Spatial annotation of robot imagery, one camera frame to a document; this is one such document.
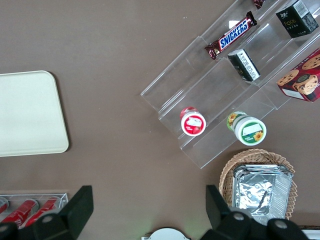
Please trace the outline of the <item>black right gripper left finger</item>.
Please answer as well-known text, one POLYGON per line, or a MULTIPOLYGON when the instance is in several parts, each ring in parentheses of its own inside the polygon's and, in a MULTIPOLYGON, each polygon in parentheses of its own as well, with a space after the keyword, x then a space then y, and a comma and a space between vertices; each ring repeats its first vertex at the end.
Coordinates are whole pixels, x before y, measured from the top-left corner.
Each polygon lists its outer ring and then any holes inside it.
POLYGON ((94 211, 93 188, 82 186, 58 212, 40 217, 18 229, 15 223, 0 224, 2 240, 76 240, 94 211))

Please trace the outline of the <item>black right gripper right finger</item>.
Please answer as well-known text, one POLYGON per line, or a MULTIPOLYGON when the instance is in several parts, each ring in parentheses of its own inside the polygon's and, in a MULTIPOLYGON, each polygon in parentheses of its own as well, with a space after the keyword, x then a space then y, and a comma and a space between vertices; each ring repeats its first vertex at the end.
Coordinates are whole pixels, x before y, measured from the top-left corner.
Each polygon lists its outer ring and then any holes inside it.
POLYGON ((307 240, 297 224, 273 218, 262 225, 240 211, 231 211, 215 185, 207 185, 206 213, 212 226, 202 240, 307 240))

